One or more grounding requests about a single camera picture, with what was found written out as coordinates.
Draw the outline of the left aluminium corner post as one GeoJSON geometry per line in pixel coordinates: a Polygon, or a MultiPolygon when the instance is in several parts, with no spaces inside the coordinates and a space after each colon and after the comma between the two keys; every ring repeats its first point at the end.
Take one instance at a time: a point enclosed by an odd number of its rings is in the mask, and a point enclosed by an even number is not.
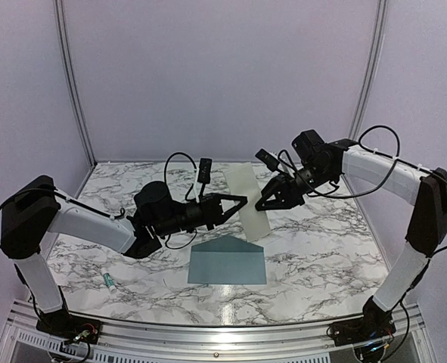
{"type": "Polygon", "coordinates": [[[73,115],[76,127],[79,133],[82,149],[88,164],[92,169],[97,166],[95,152],[90,140],[88,126],[85,120],[85,114],[82,107],[82,101],[79,96],[79,89],[76,81],[76,73],[73,67],[73,59],[70,49],[70,39],[67,27],[67,16],[64,1],[54,0],[54,20],[57,28],[57,38],[61,50],[61,60],[64,75],[67,82],[67,91],[70,104],[73,109],[73,115]]]}

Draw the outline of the aluminium front rail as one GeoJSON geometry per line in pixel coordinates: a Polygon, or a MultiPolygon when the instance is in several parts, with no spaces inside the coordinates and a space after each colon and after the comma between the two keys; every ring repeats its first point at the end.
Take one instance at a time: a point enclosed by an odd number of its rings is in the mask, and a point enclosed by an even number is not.
{"type": "MultiPolygon", "coordinates": [[[[90,362],[355,362],[360,344],[336,346],[331,319],[264,326],[201,327],[99,317],[90,362]]],[[[0,362],[79,361],[84,346],[36,330],[30,303],[12,304],[0,339],[0,362]]]]}

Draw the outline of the aluminium corner post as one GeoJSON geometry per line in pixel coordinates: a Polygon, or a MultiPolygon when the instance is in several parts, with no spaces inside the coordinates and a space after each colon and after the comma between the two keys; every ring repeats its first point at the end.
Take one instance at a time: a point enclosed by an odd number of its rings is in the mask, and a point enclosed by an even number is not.
{"type": "Polygon", "coordinates": [[[362,87],[359,92],[359,98],[348,134],[348,138],[351,139],[356,139],[359,136],[362,123],[365,119],[365,113],[371,96],[374,79],[377,75],[377,69],[379,67],[380,56],[385,39],[388,8],[389,1],[379,0],[377,2],[374,28],[371,37],[370,50],[368,53],[368,61],[366,63],[362,87]]]}
{"type": "Polygon", "coordinates": [[[90,140],[88,126],[85,120],[85,114],[82,107],[82,101],[79,96],[79,89],[76,81],[76,73],[73,67],[73,59],[70,49],[70,39],[67,27],[67,16],[64,1],[54,0],[54,20],[57,28],[57,38],[61,50],[61,60],[64,75],[67,82],[67,91],[70,104],[73,109],[73,115],[76,127],[79,133],[82,149],[88,164],[92,169],[97,166],[95,152],[90,140]]]}

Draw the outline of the blue-grey envelope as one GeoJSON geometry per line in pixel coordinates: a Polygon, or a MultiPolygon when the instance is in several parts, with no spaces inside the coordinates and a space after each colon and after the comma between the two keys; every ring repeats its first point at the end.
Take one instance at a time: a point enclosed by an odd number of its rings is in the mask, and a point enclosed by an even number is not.
{"type": "Polygon", "coordinates": [[[264,248],[224,235],[191,248],[189,284],[265,285],[264,248]]]}

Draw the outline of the beige letter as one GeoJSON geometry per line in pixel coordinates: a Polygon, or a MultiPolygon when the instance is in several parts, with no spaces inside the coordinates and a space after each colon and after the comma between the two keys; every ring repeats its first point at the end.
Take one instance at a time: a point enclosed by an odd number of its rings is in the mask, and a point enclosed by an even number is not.
{"type": "Polygon", "coordinates": [[[256,210],[256,202],[261,197],[261,191],[252,165],[231,163],[224,171],[224,176],[231,194],[247,198],[247,204],[238,212],[247,241],[256,242],[270,234],[266,212],[256,210]]]}

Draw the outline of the right aluminium corner post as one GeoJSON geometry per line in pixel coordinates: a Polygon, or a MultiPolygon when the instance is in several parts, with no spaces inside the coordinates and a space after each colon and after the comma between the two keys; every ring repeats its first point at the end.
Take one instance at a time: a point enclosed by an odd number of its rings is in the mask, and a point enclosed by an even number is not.
{"type": "Polygon", "coordinates": [[[385,39],[388,8],[389,1],[379,0],[377,2],[374,28],[371,37],[370,50],[368,53],[368,61],[366,63],[362,87],[359,92],[359,98],[348,134],[348,138],[351,139],[356,139],[359,136],[362,123],[365,119],[365,113],[371,96],[374,79],[377,75],[377,69],[379,67],[380,56],[385,39]]]}

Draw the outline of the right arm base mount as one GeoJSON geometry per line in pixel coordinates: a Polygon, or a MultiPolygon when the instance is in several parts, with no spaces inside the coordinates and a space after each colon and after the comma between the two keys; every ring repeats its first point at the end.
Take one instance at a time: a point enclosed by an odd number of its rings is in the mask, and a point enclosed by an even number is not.
{"type": "Polygon", "coordinates": [[[396,326],[392,320],[375,324],[360,317],[335,321],[329,325],[326,334],[334,341],[335,346],[345,346],[391,337],[395,332],[396,326]]]}

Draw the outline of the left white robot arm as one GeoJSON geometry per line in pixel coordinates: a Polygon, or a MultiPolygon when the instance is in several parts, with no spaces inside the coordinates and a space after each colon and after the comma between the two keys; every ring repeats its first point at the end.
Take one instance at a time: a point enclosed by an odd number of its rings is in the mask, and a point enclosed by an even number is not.
{"type": "Polygon", "coordinates": [[[210,193],[183,203],[173,200],[165,182],[151,181],[134,202],[131,216],[104,213],[58,190],[48,175],[40,175],[2,202],[0,250],[13,261],[33,295],[43,327],[68,337],[79,326],[41,255],[47,233],[77,237],[143,259],[162,247],[162,237],[224,224],[247,204],[247,197],[210,193]]]}

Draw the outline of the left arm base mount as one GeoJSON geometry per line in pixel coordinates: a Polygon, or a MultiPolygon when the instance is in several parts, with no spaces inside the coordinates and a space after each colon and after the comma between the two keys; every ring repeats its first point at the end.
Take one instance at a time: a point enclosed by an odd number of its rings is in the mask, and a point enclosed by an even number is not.
{"type": "Polygon", "coordinates": [[[56,337],[64,338],[70,343],[75,343],[75,338],[81,333],[87,331],[87,337],[80,337],[81,341],[89,344],[98,342],[102,323],[93,318],[86,318],[70,313],[52,312],[49,314],[41,314],[41,318],[37,321],[36,329],[43,333],[47,333],[56,337]]]}

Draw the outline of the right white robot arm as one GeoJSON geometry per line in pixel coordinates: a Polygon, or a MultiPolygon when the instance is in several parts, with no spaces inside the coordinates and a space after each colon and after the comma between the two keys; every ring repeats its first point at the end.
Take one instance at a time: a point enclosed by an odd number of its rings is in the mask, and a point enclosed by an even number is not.
{"type": "Polygon", "coordinates": [[[401,141],[393,154],[372,149],[362,139],[324,141],[314,130],[301,132],[292,142],[295,163],[282,150],[279,155],[261,149],[256,157],[276,176],[262,189],[255,207],[259,211],[293,209],[314,195],[327,200],[383,200],[396,208],[381,213],[384,222],[370,217],[371,230],[392,227],[391,235],[403,233],[387,277],[363,308],[355,331],[371,339],[385,326],[385,317],[397,307],[425,274],[431,260],[446,251],[447,171],[429,169],[401,157],[401,141]]]}

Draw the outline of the white green glue stick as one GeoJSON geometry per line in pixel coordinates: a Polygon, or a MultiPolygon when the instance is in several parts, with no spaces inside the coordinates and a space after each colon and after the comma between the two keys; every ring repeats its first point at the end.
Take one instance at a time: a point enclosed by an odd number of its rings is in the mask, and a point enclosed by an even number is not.
{"type": "Polygon", "coordinates": [[[110,272],[106,268],[101,269],[101,274],[104,279],[104,284],[107,287],[107,289],[111,293],[117,292],[117,287],[112,279],[112,276],[110,275],[110,272]]]}

